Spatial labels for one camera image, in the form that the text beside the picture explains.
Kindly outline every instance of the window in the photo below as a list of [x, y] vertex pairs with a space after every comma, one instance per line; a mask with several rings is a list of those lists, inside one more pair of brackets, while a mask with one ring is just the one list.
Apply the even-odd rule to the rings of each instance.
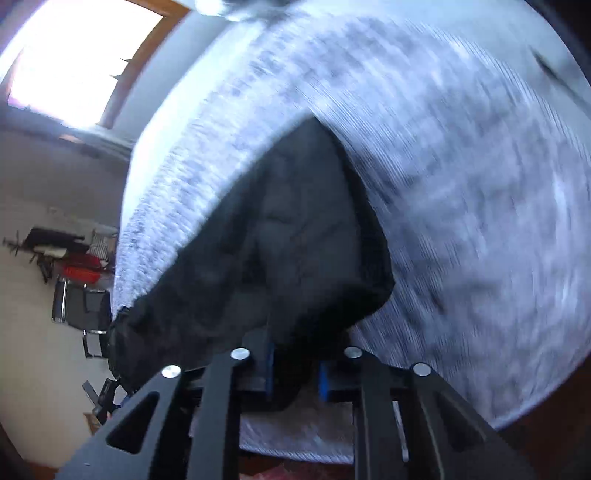
[[170, 0], [47, 0], [17, 34], [9, 105], [73, 127], [112, 127], [144, 64], [186, 12]]

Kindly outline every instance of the white wall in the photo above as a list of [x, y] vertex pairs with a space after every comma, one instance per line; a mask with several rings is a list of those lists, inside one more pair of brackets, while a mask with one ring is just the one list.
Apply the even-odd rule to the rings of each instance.
[[[188, 0], [180, 3], [191, 4]], [[170, 90], [228, 24], [221, 17], [189, 12], [144, 67], [115, 120], [113, 133], [136, 140]]]
[[[0, 197], [0, 237], [35, 225], [88, 235], [93, 223]], [[78, 330], [51, 322], [54, 285], [28, 262], [0, 249], [0, 423], [23, 458], [58, 467], [89, 437], [82, 383], [100, 390], [110, 373], [106, 360], [84, 357]]]
[[129, 164], [0, 132], [0, 192], [118, 226]]

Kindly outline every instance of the wooden window frame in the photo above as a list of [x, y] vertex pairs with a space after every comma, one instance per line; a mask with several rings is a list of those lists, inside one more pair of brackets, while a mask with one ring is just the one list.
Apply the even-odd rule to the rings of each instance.
[[133, 58], [128, 62], [123, 73], [119, 76], [115, 90], [113, 90], [111, 98], [109, 98], [99, 122], [100, 126], [107, 129], [113, 128], [115, 120], [121, 113], [121, 109], [127, 100], [131, 88], [146, 64], [152, 58], [158, 47], [162, 45], [166, 37], [168, 37], [168, 34], [174, 30], [189, 12], [187, 7], [173, 2], [172, 0], [127, 1], [147, 8], [158, 15], [162, 15], [162, 20], [160, 20], [160, 22], [158, 22], [154, 29], [148, 34], [135, 52]]
[[[8, 42], [17, 34], [18, 30], [22, 28], [26, 20], [28, 20], [33, 13], [35, 13], [42, 4], [47, 0], [35, 0], [33, 2], [27, 2], [27, 14], [19, 22], [19, 25], [15, 25], [10, 32], [5, 32], [4, 38], [0, 38], [0, 53], [4, 51]], [[146, 64], [152, 58], [159, 46], [162, 45], [164, 40], [168, 37], [169, 33], [180, 23], [180, 21], [189, 13], [189, 9], [184, 5], [180, 5], [173, 0], [126, 0], [133, 4], [144, 7], [152, 12], [162, 15], [162, 19], [152, 29], [148, 36], [144, 39], [142, 44], [135, 52], [133, 58], [129, 60], [127, 66], [118, 76], [118, 81], [107, 102], [103, 115], [98, 123], [100, 126], [111, 129], [117, 119], [119, 113], [130, 90], [134, 83], [139, 77]], [[4, 81], [0, 85], [0, 100], [8, 100], [10, 88], [12, 86], [12, 80], [14, 77], [14, 66], [16, 61], [13, 63], [11, 72], [5, 77]]]

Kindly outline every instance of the black chair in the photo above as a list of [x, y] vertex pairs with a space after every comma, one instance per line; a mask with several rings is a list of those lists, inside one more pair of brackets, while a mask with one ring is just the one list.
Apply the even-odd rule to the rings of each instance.
[[[94, 290], [59, 277], [53, 295], [51, 319], [82, 331], [86, 358], [107, 358], [107, 330], [111, 323], [111, 295], [106, 290]], [[87, 335], [99, 336], [100, 355], [88, 350]]]

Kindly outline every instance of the red object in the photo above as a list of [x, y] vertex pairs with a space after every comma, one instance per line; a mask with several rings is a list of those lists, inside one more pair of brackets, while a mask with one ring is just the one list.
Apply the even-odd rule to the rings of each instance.
[[90, 254], [68, 253], [62, 260], [62, 275], [80, 283], [93, 284], [100, 278], [103, 265], [100, 259]]
[[64, 267], [62, 275], [70, 280], [76, 280], [77, 282], [88, 283], [91, 285], [98, 282], [100, 278], [99, 272], [88, 270], [88, 268], [83, 267], [73, 267], [71, 265]]

